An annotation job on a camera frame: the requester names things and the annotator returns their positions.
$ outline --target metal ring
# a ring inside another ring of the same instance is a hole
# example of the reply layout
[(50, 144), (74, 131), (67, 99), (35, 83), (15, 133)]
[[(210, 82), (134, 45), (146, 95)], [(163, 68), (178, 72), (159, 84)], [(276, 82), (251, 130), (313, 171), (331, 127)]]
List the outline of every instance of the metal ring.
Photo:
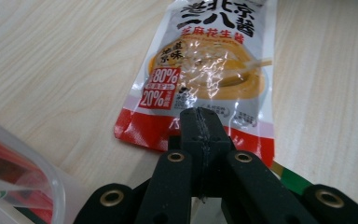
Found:
[[(116, 195), (116, 197), (113, 200), (108, 198), (109, 196), (112, 196), (114, 194)], [(124, 199), (123, 191), (119, 189), (112, 189), (112, 190), (108, 190), (101, 196), (100, 203), (105, 207), (111, 207), (111, 206), (118, 205), (119, 203), (121, 203), (121, 201), (123, 201), (123, 199)]]
[[(342, 201), (342, 199), (340, 197), (338, 197), (336, 194), (327, 191), (325, 189), (319, 189), (315, 192), (316, 198), (321, 202), (324, 203), (325, 205), (328, 205), (330, 207), (334, 207), (334, 208), (340, 208), (344, 206), (344, 201)], [(324, 196), (328, 196), (331, 197), (331, 199), (333, 200), (327, 200), (325, 199)]]
[(178, 153), (178, 152), (173, 152), (170, 155), (168, 155), (168, 160), (169, 161), (182, 161), (185, 159), (185, 156), (182, 153)]
[(235, 154), (235, 159), (240, 162), (250, 162), (252, 160), (252, 157), (244, 152), (240, 152)]

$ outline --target wooden table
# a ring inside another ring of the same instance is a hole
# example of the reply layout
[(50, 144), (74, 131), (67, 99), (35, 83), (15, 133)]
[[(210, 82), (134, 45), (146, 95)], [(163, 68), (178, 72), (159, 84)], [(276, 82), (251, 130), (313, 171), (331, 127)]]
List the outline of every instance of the wooden table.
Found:
[[(113, 126), (170, 1), (0, 1), (0, 125), (89, 193), (159, 153)], [(275, 161), (358, 202), (358, 1), (280, 0)]]

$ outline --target sesame peanut sauce packet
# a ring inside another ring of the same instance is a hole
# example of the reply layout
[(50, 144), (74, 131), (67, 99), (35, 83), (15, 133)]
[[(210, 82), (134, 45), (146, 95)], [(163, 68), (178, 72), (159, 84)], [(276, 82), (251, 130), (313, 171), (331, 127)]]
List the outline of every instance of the sesame peanut sauce packet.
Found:
[(271, 165), (276, 0), (176, 0), (168, 6), (114, 128), (167, 150), (179, 113), (213, 110), (237, 149)]

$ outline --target plastic packaging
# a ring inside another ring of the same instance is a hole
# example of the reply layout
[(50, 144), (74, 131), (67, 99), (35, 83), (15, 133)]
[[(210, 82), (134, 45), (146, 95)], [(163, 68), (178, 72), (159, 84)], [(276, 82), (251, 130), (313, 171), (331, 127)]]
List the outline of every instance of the plastic packaging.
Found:
[(274, 155), (271, 112), (275, 0), (176, 0), (147, 52), (115, 137), (166, 150), (179, 113), (219, 115), (237, 149), (266, 165)]
[(8, 212), (13, 206), (47, 223), (72, 223), (86, 200), (71, 176), (0, 127), (0, 223), (21, 223)]

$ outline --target clear plastic cup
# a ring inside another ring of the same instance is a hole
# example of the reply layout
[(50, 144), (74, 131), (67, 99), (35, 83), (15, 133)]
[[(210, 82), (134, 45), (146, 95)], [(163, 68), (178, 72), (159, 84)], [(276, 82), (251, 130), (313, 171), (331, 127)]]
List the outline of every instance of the clear plastic cup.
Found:
[(23, 223), (14, 206), (46, 211), (46, 222), (73, 223), (87, 198), (80, 183), (0, 127), (0, 223)]

